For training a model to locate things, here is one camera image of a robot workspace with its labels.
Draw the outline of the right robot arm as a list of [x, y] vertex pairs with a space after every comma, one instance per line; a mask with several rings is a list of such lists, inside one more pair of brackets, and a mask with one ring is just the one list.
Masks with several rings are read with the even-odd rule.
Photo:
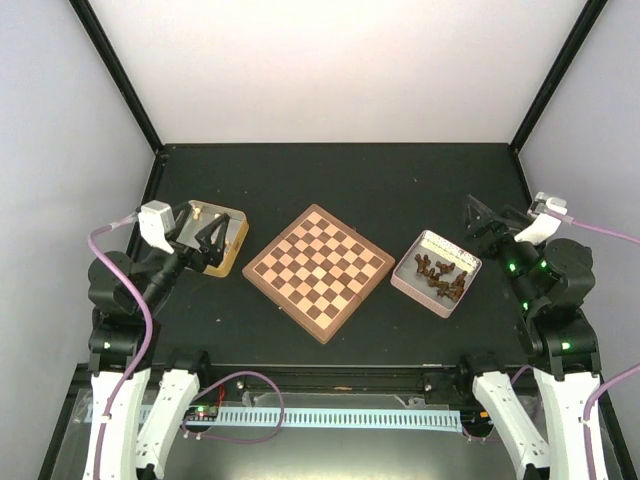
[[598, 414], [601, 359], [582, 311], [595, 285], [589, 247], [557, 238], [565, 201], [539, 193], [528, 213], [495, 212], [465, 201], [467, 237], [481, 258], [498, 262], [520, 308], [518, 339], [538, 387], [546, 431], [539, 432], [494, 360], [467, 357], [457, 396], [489, 414], [519, 479], [605, 479]]

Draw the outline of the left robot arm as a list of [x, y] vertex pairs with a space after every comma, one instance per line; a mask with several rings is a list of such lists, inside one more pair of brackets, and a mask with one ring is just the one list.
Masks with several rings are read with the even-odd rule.
[[[84, 475], [88, 479], [162, 479], [184, 412], [207, 397], [215, 376], [204, 351], [177, 354], [163, 372], [149, 416], [140, 419], [161, 330], [155, 316], [186, 270], [203, 273], [227, 255], [231, 218], [202, 220], [190, 202], [151, 201], [127, 217], [92, 231], [95, 259], [88, 270], [93, 330], [88, 347], [93, 419]], [[98, 236], [138, 224], [150, 253], [136, 262], [121, 251], [103, 252]]]

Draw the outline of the dark chess pieces pile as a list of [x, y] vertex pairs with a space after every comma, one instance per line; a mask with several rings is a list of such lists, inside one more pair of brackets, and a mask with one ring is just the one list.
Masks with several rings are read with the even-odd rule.
[[461, 299], [465, 292], [465, 284], [468, 272], [462, 270], [453, 280], [446, 280], [445, 277], [454, 272], [456, 264], [454, 262], [445, 264], [441, 261], [433, 263], [427, 254], [416, 254], [416, 274], [426, 279], [429, 287], [436, 289], [439, 298], [449, 298], [452, 301]]

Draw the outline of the wooden chess board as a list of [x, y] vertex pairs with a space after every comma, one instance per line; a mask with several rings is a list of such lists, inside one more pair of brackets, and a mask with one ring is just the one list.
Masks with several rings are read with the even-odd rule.
[[327, 343], [392, 270], [395, 259], [317, 204], [242, 270], [318, 342]]

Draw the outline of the yellow tin box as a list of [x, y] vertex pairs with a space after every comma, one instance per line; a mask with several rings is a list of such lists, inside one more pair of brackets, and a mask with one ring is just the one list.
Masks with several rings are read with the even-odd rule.
[[208, 225], [219, 214], [227, 213], [230, 216], [226, 235], [224, 260], [218, 267], [209, 265], [203, 272], [203, 274], [212, 277], [227, 277], [249, 231], [249, 223], [246, 214], [240, 210], [232, 209], [230, 207], [224, 207], [202, 201], [190, 200], [189, 202], [193, 207], [192, 215], [187, 220], [179, 239], [181, 241], [186, 241], [192, 248], [197, 248], [199, 250], [199, 245], [194, 238], [198, 231]]

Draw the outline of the pink tin box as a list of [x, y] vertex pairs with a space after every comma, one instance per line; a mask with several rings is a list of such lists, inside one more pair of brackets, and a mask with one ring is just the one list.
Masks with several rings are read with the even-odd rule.
[[441, 318], [457, 308], [482, 261], [431, 230], [424, 230], [393, 270], [391, 284]]

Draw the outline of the black frame rail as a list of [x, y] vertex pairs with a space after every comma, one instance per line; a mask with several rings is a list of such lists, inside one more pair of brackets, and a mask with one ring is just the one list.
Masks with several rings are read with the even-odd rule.
[[367, 367], [367, 366], [287, 366], [213, 364], [201, 375], [202, 389], [224, 381], [224, 399], [236, 400], [244, 391], [270, 392], [263, 380], [251, 377], [258, 372], [283, 393], [318, 394], [398, 394], [425, 396], [436, 403], [459, 403], [470, 392], [462, 386], [456, 366]]

